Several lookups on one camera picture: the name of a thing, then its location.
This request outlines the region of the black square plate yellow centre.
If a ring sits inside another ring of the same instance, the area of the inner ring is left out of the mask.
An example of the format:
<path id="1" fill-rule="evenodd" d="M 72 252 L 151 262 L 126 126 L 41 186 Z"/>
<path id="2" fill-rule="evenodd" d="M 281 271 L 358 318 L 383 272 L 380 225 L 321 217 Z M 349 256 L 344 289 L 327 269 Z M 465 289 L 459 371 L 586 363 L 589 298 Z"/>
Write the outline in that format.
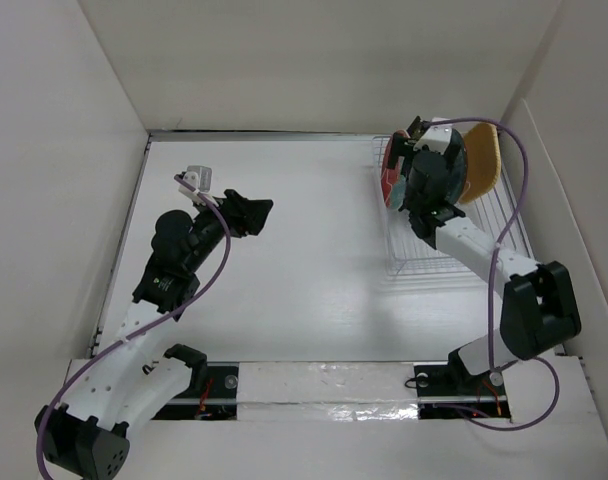
<path id="1" fill-rule="evenodd" d="M 420 116 L 416 116 L 415 119 L 409 125 L 409 127 L 406 129 L 408 138 L 412 142 L 416 143 L 426 133 L 430 125 L 431 122 L 429 120 L 424 120 Z"/>

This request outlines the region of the red and teal floral plate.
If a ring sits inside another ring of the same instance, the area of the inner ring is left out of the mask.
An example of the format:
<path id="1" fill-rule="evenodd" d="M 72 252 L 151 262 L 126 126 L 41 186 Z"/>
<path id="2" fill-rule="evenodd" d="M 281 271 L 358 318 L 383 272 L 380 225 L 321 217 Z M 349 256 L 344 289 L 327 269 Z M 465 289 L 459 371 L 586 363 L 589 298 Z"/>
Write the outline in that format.
<path id="1" fill-rule="evenodd" d="M 408 136 L 406 130 L 397 130 L 393 134 Z M 403 203 L 405 177 L 398 171 L 386 169 L 386 147 L 380 169 L 380 186 L 386 208 L 389 210 L 398 210 Z"/>

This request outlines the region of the round dark teal plate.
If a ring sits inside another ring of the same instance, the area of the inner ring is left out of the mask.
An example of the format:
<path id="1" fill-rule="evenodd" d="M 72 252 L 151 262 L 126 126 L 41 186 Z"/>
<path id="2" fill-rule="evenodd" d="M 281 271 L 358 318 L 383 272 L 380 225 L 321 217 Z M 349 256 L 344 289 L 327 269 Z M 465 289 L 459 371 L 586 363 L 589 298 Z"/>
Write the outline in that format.
<path id="1" fill-rule="evenodd" d="M 450 142 L 444 151 L 444 157 L 449 171 L 446 200 L 450 204 L 456 204 L 464 191 L 468 164 L 464 139 L 455 129 L 451 130 Z"/>

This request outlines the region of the orange woven bamboo plate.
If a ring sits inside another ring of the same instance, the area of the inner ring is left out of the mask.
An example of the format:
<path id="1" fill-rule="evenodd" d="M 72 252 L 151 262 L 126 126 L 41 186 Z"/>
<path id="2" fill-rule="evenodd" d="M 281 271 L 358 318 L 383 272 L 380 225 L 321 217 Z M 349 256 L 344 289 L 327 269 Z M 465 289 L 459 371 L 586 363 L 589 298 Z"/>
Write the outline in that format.
<path id="1" fill-rule="evenodd" d="M 502 162 L 495 125 L 479 123 L 464 135 L 463 140 L 467 153 L 467 173 L 458 201 L 469 204 L 495 187 Z"/>

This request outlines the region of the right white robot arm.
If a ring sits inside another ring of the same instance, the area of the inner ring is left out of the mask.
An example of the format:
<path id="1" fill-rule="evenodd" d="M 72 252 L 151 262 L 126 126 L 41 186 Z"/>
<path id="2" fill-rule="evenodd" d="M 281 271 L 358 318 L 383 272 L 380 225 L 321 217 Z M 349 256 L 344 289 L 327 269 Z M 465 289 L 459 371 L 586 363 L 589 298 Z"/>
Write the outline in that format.
<path id="1" fill-rule="evenodd" d="M 380 168 L 385 206 L 405 216 L 417 240 L 468 268 L 486 282 L 491 299 L 502 301 L 486 334 L 451 351 L 429 377 L 458 393 L 581 331 L 568 269 L 505 247 L 463 209 L 495 188 L 501 167 L 495 128 L 479 125 L 466 134 L 452 127 L 420 135 L 398 130 L 389 137 Z"/>

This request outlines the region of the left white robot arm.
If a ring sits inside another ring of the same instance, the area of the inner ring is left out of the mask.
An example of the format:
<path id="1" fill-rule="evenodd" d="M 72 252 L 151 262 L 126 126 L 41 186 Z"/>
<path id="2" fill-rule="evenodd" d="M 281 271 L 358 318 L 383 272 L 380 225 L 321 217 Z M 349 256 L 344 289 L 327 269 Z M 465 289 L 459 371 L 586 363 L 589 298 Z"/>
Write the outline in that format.
<path id="1" fill-rule="evenodd" d="M 82 479 L 112 479 L 136 431 L 179 394 L 208 385 L 206 354 L 168 337 L 183 312 L 211 287 L 196 272 L 218 244 L 260 234 L 273 203 L 228 189 L 195 196 L 197 210 L 161 215 L 152 253 L 113 342 L 77 370 L 35 418 L 36 460 L 43 478 L 56 465 Z"/>

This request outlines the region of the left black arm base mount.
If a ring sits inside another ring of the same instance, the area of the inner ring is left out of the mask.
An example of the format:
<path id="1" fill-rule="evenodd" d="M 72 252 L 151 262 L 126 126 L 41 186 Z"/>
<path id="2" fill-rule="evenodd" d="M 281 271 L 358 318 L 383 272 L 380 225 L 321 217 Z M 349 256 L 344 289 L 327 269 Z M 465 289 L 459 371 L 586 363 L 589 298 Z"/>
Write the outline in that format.
<path id="1" fill-rule="evenodd" d="M 170 400 L 154 420 L 222 421 L 237 418 L 239 363 L 210 362 L 207 355 L 185 345 L 169 348 L 164 357 L 191 369 L 188 387 Z"/>

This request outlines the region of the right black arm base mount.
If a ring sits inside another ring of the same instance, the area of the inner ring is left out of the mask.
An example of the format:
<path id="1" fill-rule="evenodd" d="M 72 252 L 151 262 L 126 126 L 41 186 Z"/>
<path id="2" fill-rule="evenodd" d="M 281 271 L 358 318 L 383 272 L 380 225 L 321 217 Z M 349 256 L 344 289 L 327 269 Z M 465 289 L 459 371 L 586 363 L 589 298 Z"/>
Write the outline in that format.
<path id="1" fill-rule="evenodd" d="M 456 361 L 419 362 L 404 386 L 414 390 L 421 420 L 509 419 L 511 411 L 504 377 L 483 367 L 470 376 Z"/>

